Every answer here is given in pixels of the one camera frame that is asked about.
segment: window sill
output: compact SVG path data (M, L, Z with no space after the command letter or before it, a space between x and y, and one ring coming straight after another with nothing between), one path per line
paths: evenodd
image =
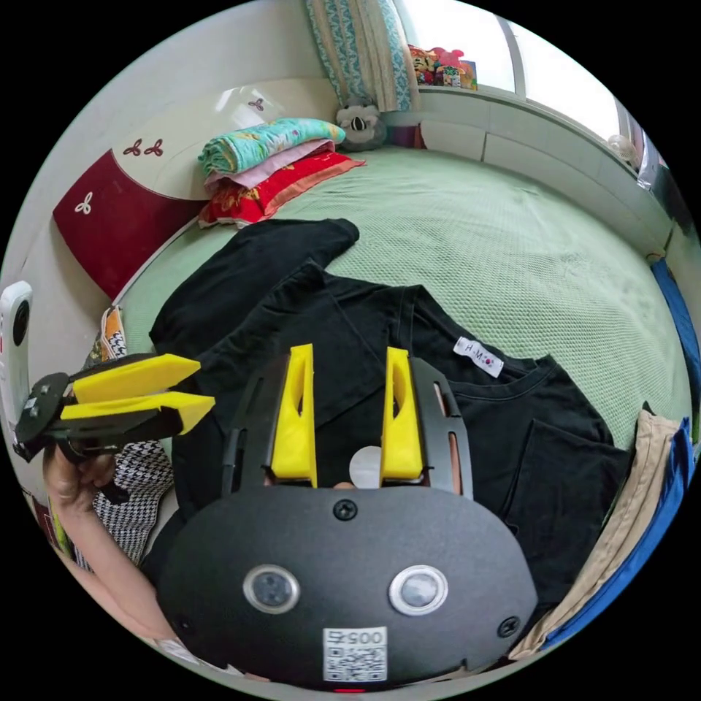
M461 95L471 99L501 102L503 104L510 105L511 107L524 110L525 112L538 115L539 117L547 119L548 121L561 126L563 129L571 131L573 134L577 134L579 137L586 139L589 143L593 144L603 153L605 153L612 161L616 162L623 170L627 171L631 177L637 180L637 173L635 170L618 158L608 147L608 144L593 131L589 131L586 127L567 119L567 117L559 114L558 112L554 112L553 110L549 110L547 107L521 98L515 93L502 90L501 88L492 88L490 85L480 85L479 89L476 91L467 90L466 88L452 88L445 85L420 85L418 91L420 93L444 93L448 95Z

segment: h&m label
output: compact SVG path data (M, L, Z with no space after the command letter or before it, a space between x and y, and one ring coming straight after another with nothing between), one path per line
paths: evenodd
M504 361L486 350L478 341L471 341L470 339L461 337L455 344L453 352L457 353L459 356L470 358L477 367L484 370L487 375L493 378L498 378L504 367Z

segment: patterned curtain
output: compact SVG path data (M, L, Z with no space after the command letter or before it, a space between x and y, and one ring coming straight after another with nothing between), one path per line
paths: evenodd
M406 36L392 0L305 0L321 61L338 95L369 97L381 112L419 104Z

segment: camera lens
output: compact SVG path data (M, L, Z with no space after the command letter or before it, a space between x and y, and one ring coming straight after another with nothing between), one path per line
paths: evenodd
M17 307L15 321L12 324L12 340L15 345L19 345L24 341L27 335L27 327L29 326L29 302L24 299L20 306Z
M392 606L406 616L425 616L438 609L448 596L448 581L429 565L414 565L401 571L389 586Z
M282 567L263 564L246 575L243 594L251 606L263 613L286 613L299 600L299 582Z
M438 595L436 580L429 575L411 575L401 590L402 599L414 608L428 606Z

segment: window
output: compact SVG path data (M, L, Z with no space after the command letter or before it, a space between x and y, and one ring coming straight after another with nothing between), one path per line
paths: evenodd
M410 44L460 49L466 61L476 63L480 86L514 91L509 47L491 12L457 0L395 0L395 5Z
M616 100L602 83L538 35L513 22L509 26L524 64L526 99L560 112L604 140L619 133Z

